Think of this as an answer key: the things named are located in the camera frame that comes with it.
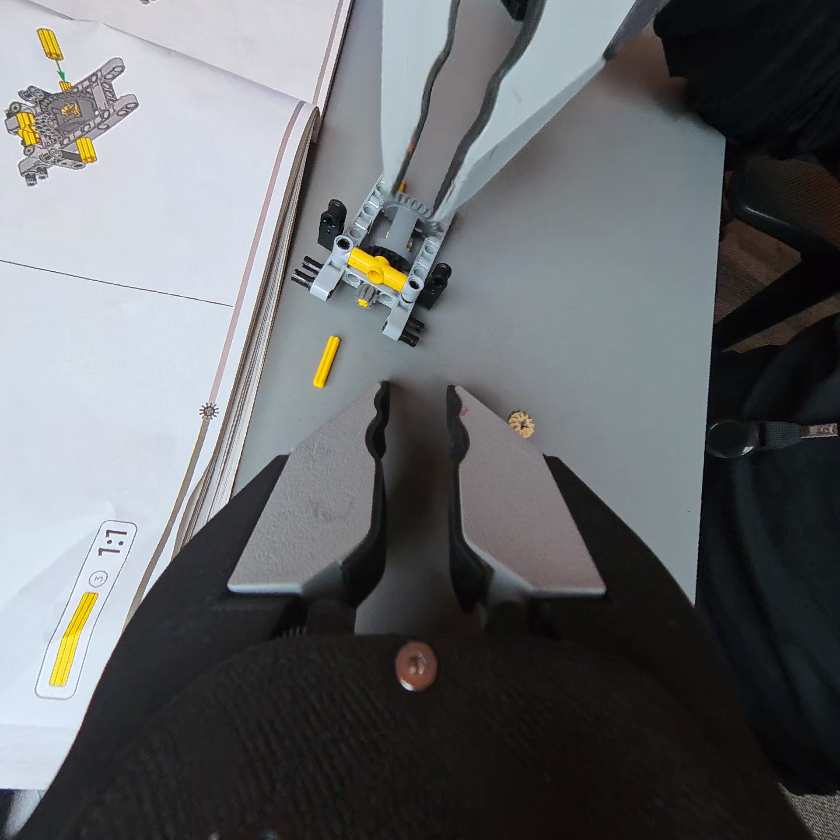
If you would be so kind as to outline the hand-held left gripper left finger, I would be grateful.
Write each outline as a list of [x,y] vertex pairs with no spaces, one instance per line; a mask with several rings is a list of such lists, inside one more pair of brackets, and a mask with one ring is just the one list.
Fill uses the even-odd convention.
[[227,588],[358,607],[385,569],[382,460],[391,386],[378,382],[291,451]]

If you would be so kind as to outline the black badge reel with clip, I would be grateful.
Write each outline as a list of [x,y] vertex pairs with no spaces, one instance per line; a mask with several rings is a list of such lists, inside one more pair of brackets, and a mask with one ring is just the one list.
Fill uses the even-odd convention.
[[798,424],[725,418],[707,428],[706,453],[719,459],[739,459],[765,450],[779,450],[808,440],[837,438],[838,422]]

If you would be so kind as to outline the short yellow lego axle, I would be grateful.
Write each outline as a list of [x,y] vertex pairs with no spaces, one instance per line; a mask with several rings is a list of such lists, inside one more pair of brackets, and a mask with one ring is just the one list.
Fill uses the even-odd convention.
[[318,369],[312,380],[314,387],[322,389],[327,384],[340,344],[341,338],[339,336],[329,336],[322,352]]

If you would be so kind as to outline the grey lego frame assembly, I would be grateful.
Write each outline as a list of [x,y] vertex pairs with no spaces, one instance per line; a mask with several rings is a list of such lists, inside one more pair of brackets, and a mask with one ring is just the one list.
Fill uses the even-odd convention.
[[380,178],[352,219],[346,206],[332,199],[321,213],[318,228],[318,245],[329,254],[324,261],[304,256],[291,279],[321,301],[328,301],[341,286],[349,287],[361,308],[381,305],[387,309],[384,336],[415,347],[425,330],[415,309],[431,309],[452,275],[450,265],[439,261],[438,254],[454,217],[430,219],[423,239],[415,233],[412,254],[402,259],[372,247],[373,237],[381,232],[377,228],[387,224],[382,205],[392,196]]

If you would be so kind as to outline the lego instruction booklet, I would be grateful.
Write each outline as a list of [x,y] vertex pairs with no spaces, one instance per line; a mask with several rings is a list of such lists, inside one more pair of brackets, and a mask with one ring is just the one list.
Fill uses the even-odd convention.
[[351,2],[2,2],[2,790],[230,498]]

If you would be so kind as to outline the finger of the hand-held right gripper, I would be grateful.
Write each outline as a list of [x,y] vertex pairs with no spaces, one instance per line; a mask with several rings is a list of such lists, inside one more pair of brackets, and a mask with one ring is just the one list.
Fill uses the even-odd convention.
[[381,155],[397,192],[424,131],[436,78],[455,42],[459,1],[382,3]]
[[632,1],[502,2],[519,25],[434,201],[434,220],[477,194],[643,28]]

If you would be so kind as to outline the grey lego differential piece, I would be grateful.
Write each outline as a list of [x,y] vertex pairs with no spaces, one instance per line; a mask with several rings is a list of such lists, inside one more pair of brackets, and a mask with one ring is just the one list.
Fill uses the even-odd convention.
[[384,201],[381,213],[387,224],[372,239],[372,247],[385,249],[402,259],[412,254],[413,239],[424,238],[432,216],[432,208],[407,192],[396,192]]

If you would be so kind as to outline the person's right forearm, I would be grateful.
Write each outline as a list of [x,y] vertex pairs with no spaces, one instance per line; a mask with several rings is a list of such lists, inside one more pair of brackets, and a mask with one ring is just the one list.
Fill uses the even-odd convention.
[[838,1],[672,1],[654,31],[689,108],[735,151],[838,175]]

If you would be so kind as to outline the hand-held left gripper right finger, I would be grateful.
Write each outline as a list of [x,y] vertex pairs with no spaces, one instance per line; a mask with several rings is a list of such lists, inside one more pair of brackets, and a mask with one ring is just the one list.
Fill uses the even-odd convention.
[[449,572],[463,613],[597,599],[606,584],[541,451],[461,385],[446,393]]

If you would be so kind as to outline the black office chair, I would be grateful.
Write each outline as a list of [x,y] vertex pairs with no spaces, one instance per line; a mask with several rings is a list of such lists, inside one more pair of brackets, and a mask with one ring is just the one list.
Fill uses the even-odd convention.
[[726,198],[735,219],[792,248],[800,260],[715,325],[714,354],[839,291],[839,184],[830,172],[806,161],[743,158]]

